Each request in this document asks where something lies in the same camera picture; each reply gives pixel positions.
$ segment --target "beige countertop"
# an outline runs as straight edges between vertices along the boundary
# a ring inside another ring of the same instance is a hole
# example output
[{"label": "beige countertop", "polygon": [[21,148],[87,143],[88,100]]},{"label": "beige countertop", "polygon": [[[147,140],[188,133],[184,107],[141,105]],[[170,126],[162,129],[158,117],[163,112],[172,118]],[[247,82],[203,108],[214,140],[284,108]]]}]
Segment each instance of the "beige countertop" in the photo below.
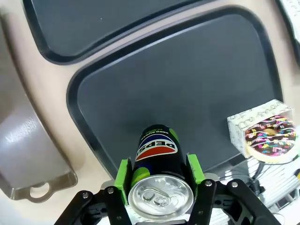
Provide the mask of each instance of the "beige countertop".
[{"label": "beige countertop", "polygon": [[38,52],[31,35],[21,0],[0,0],[0,11],[12,55],[20,70],[41,119],[44,121],[69,158],[78,176],[78,184],[56,192],[44,203],[28,200],[13,201],[0,191],[0,224],[52,225],[74,195],[80,190],[98,192],[109,175],[95,158],[89,146],[72,121],[66,104],[67,86],[74,73],[83,65],[112,49],[158,27],[207,10],[240,5],[252,11],[262,21],[275,54],[285,102],[296,109],[296,123],[300,123],[300,69],[296,64],[292,45],[283,19],[274,0],[217,0],[181,12],[115,42],[91,57],[68,66],[59,66],[45,60]]}]

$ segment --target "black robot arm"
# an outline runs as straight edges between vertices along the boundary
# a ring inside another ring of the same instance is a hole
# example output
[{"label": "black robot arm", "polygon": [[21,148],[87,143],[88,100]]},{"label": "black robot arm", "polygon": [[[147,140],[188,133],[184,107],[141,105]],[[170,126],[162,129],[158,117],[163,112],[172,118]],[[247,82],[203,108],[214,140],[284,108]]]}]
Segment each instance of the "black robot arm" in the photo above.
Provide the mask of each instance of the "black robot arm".
[{"label": "black robot arm", "polygon": [[[196,193],[189,221],[172,221],[171,224],[209,225],[212,209],[220,208],[235,225],[280,225],[241,180],[232,180],[227,185],[204,180],[197,185]],[[89,191],[78,192],[55,225],[96,225],[106,216],[111,225],[132,225],[121,191],[115,186],[95,195]]]}]

